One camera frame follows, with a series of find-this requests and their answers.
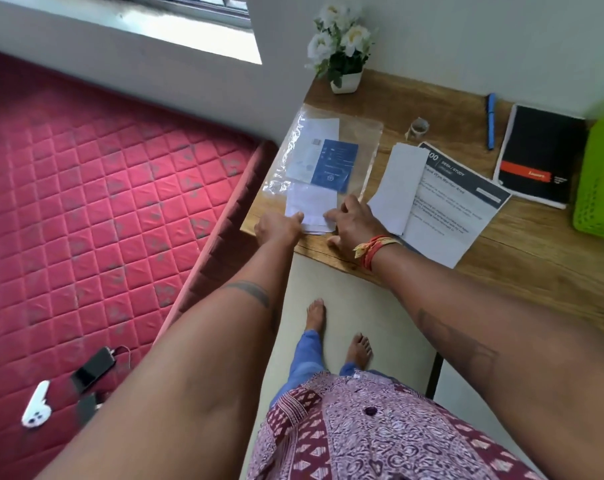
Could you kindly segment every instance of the white flower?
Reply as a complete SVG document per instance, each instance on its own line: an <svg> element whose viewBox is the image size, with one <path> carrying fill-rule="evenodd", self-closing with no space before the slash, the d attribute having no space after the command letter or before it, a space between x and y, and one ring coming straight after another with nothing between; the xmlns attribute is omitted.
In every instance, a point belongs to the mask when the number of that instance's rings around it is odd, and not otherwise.
<svg viewBox="0 0 604 480"><path fill-rule="evenodd" d="M331 3L322 8L319 18L322 20L324 28L330 29L336 25L340 31L345 31L354 22L350 9L338 3Z"/></svg>
<svg viewBox="0 0 604 480"><path fill-rule="evenodd" d="M335 53L335 46L330 35L322 32L314 35L308 44L308 58L321 62Z"/></svg>
<svg viewBox="0 0 604 480"><path fill-rule="evenodd" d="M344 46L344 53L346 56L352 57L356 50L365 52L364 48L368 46L370 39L371 32L362 25L354 25L342 37L341 44Z"/></svg>

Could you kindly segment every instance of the wooden tabletop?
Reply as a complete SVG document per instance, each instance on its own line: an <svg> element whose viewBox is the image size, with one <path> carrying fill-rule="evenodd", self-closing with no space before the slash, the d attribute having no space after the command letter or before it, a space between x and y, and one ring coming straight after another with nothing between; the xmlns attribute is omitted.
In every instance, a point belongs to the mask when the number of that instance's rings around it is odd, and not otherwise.
<svg viewBox="0 0 604 480"><path fill-rule="evenodd" d="M418 117L430 123L424 141L491 177L512 105L499 101L496 106L496 149L490 152L485 143L482 96L367 70L357 93L333 95L327 81L316 80L304 102L384 123L364 201L377 191L391 149L395 143L405 141L404 134ZM265 211L283 213L284 206L283 199L269 198L260 192L242 230L253 234L253 227ZM456 269L522 298L578 316L604 331L604 239L576 231L570 223L571 216L572 206L557 210L511 197ZM296 252L376 282L375 276L329 248L324 236L304 236Z"/></svg>

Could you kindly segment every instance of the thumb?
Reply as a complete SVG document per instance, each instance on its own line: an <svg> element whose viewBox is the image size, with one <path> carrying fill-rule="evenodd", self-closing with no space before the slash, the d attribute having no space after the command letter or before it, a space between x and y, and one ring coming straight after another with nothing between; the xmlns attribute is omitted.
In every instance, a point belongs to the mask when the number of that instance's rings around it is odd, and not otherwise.
<svg viewBox="0 0 604 480"><path fill-rule="evenodd" d="M335 247L339 248L339 246L341 244L341 238L339 237L339 235L332 235L329 237L327 242L329 243L329 246L335 246Z"/></svg>

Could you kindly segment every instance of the flower pot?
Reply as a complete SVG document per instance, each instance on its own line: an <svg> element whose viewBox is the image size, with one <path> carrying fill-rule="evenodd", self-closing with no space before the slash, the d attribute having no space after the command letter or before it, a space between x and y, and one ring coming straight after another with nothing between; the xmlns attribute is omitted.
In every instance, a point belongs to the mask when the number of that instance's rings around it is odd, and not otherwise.
<svg viewBox="0 0 604 480"><path fill-rule="evenodd" d="M357 74L346 74L342 76L342 87L338 88L332 82L330 88L333 90L333 94L351 94L357 91L359 87L359 81L362 80L362 72Z"/></svg>

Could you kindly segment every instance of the bare foot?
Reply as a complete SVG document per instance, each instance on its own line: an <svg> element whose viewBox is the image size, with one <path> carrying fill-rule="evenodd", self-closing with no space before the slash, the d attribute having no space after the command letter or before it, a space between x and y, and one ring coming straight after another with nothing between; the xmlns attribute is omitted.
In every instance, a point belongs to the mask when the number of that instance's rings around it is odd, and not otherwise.
<svg viewBox="0 0 604 480"><path fill-rule="evenodd" d="M304 331L314 330L317 333L322 333L325 320L326 308L324 307L324 300L318 298L306 309L306 328Z"/></svg>
<svg viewBox="0 0 604 480"><path fill-rule="evenodd" d="M372 357L373 350L371 349L368 337L365 337L361 333L356 333L346 352L345 363L355 362L355 366L364 371L368 367L368 363L371 362Z"/></svg>

